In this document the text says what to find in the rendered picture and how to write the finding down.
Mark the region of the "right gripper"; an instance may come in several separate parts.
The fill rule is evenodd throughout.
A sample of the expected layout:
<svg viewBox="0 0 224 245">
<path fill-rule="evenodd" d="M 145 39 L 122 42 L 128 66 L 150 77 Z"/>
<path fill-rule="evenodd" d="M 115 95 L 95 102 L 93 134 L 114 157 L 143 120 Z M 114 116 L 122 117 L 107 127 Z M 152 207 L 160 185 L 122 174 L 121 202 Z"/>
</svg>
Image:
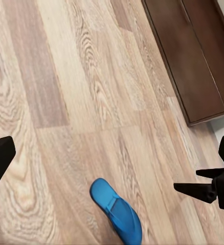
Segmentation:
<svg viewBox="0 0 224 245">
<path fill-rule="evenodd" d="M 175 190 L 209 204 L 218 198 L 224 209 L 224 168 L 196 170 L 196 175 L 212 178 L 212 183 L 174 183 Z"/>
</svg>

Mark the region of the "sandal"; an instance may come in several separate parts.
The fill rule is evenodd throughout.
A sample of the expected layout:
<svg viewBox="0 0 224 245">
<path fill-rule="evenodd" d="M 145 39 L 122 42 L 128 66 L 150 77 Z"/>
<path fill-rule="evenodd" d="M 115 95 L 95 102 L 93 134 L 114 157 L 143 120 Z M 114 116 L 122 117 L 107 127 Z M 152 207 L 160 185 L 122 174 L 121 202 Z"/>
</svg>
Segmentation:
<svg viewBox="0 0 224 245">
<path fill-rule="evenodd" d="M 125 245 L 141 245 L 142 226 L 137 213 L 103 178 L 90 187 L 93 201 L 105 212 Z"/>
</svg>

